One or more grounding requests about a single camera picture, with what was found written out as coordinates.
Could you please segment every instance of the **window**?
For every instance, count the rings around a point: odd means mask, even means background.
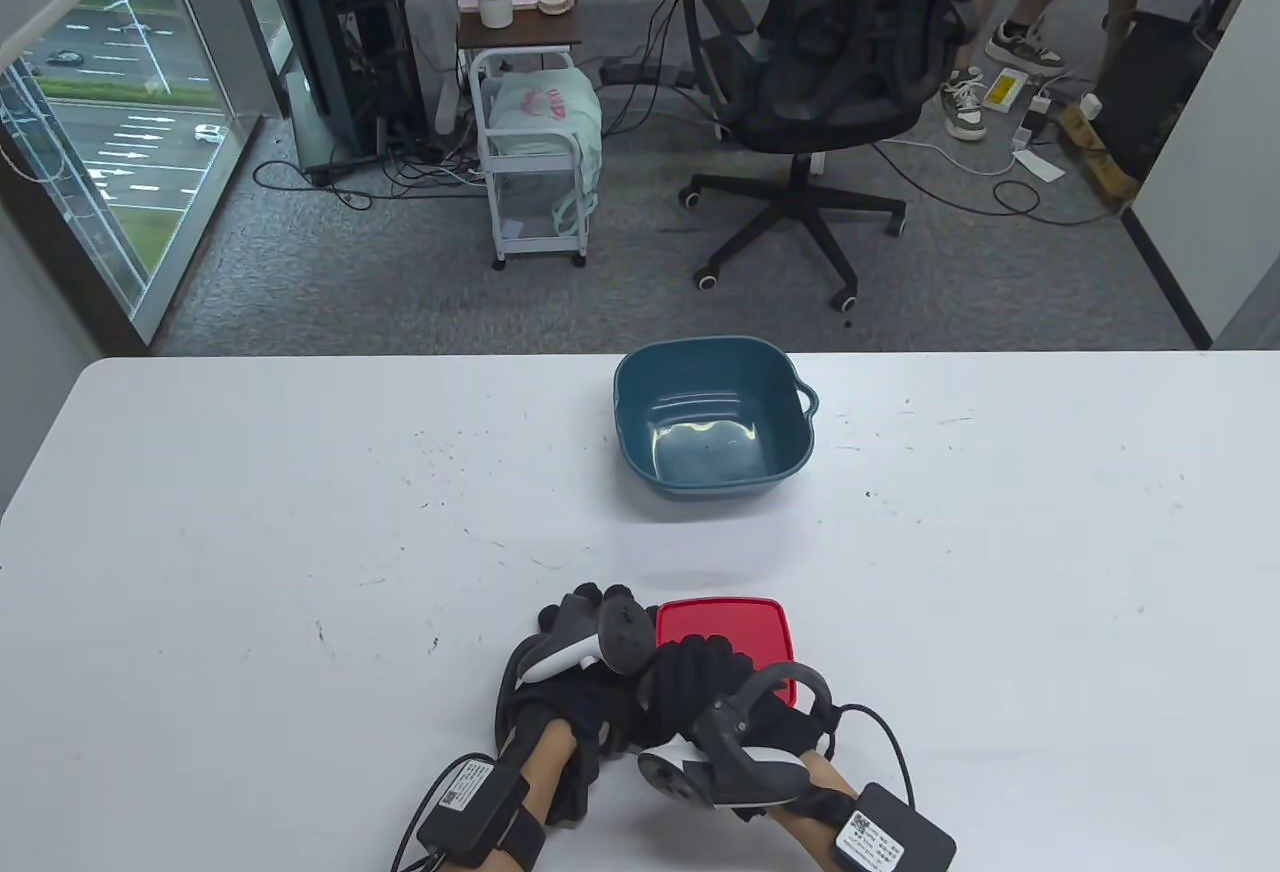
[[[284,13],[280,12],[279,0],[250,0],[253,4],[253,14],[262,31],[262,41],[271,54],[275,72],[279,72],[289,58],[293,49],[289,31],[284,26]]]
[[[184,0],[82,0],[0,73],[0,100],[3,125],[150,341],[246,134]]]

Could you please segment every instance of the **street lamp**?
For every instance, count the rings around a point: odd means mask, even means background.
[[[137,31],[137,35],[142,38],[142,45],[146,46],[147,55],[151,56],[152,67],[156,67],[156,76],[160,76],[160,85],[164,86],[165,93],[173,95],[173,90],[170,90],[169,87],[169,79],[165,78],[164,69],[160,68],[160,63],[159,60],[156,60],[156,54],[152,52],[151,44],[148,44],[147,41],[147,35],[145,31],[142,31],[142,23],[138,20],[138,13],[133,12],[133,3],[129,3],[129,0],[115,0],[110,5],[104,5],[102,12],[110,12],[111,9],[119,8],[120,5],[124,5],[124,8],[128,9],[129,18],[132,18],[133,20],[133,28],[134,31]]]

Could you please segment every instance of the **hand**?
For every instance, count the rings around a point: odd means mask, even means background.
[[[649,671],[649,704],[636,739],[653,748],[671,741],[677,732],[691,739],[698,717],[718,697],[742,688],[754,667],[722,635],[709,639],[690,635],[662,645]],[[817,718],[769,693],[751,708],[742,745],[764,745],[800,755],[818,744],[823,731]]]
[[[595,611],[617,595],[631,598],[626,585],[612,585],[602,593],[594,583],[579,585],[573,594],[588,599]],[[558,615],[558,604],[539,612],[539,631],[549,633]],[[580,747],[590,744],[602,754],[617,754],[631,744],[640,713],[635,698],[636,679],[616,674],[604,662],[595,662],[588,668],[575,666],[545,681],[521,685],[504,697],[499,716],[513,723],[522,709],[540,706],[570,723]]]

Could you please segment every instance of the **white car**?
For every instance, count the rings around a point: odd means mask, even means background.
[[[197,142],[212,142],[221,145],[227,137],[227,125],[196,125]]]

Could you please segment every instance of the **red plastic container lid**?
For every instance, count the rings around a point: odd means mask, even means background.
[[[756,668],[795,661],[787,613],[772,598],[686,598],[658,610],[659,645],[689,635],[723,635]],[[796,684],[787,682],[778,695],[795,706]]]

